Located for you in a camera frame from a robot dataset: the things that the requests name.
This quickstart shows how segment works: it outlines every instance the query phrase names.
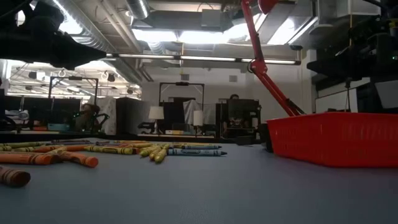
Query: red plastic basket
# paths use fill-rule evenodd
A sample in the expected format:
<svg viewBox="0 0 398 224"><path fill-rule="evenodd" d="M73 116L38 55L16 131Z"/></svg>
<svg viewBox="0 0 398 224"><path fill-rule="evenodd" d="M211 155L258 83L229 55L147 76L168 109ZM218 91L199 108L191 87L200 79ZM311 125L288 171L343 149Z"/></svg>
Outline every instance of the red plastic basket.
<svg viewBox="0 0 398 224"><path fill-rule="evenodd" d="M322 113L267 122L279 156L332 167L398 167L398 115Z"/></svg>

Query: table lamp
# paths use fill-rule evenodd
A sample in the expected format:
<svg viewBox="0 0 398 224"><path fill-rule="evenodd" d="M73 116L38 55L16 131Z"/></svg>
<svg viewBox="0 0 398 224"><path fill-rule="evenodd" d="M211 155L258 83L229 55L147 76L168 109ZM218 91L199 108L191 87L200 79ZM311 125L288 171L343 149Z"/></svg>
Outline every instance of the table lamp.
<svg viewBox="0 0 398 224"><path fill-rule="evenodd" d="M153 134L158 134L157 120L164 119L163 106L151 106L149 110L149 119L155 120L155 131Z"/></svg>
<svg viewBox="0 0 398 224"><path fill-rule="evenodd" d="M195 135L197 135L198 128L203 126L203 111L197 110L193 112L193 126L195 127Z"/></svg>

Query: white lamp shade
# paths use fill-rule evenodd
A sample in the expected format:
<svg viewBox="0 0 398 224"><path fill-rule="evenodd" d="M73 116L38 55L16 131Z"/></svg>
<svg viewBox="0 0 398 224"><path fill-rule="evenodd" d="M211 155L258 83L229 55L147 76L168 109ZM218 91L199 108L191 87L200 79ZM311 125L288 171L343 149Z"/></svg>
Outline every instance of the white lamp shade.
<svg viewBox="0 0 398 224"><path fill-rule="evenodd" d="M194 126L203 126L203 111L194 111L193 112L193 125Z"/></svg>
<svg viewBox="0 0 398 224"><path fill-rule="evenodd" d="M163 106L151 106L149 119L164 119Z"/></svg>

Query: workbench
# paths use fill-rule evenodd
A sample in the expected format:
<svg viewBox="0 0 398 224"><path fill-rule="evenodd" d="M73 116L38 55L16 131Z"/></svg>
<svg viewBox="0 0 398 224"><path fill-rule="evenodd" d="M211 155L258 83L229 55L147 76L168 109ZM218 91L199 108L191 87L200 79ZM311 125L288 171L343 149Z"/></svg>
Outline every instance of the workbench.
<svg viewBox="0 0 398 224"><path fill-rule="evenodd" d="M220 144L223 157L96 156L7 165L29 172L21 189L0 185L0 223L397 223L396 169L334 169Z"/></svg>

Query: air vent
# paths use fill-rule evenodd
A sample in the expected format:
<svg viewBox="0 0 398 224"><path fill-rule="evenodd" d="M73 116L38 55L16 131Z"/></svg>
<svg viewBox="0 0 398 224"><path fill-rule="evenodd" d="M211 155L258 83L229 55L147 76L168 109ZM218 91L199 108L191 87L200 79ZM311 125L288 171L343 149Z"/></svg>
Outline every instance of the air vent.
<svg viewBox="0 0 398 224"><path fill-rule="evenodd" d="M189 74L181 74L181 81L189 81Z"/></svg>
<svg viewBox="0 0 398 224"><path fill-rule="evenodd" d="M238 76L237 75L230 75L229 76L229 82L238 82Z"/></svg>

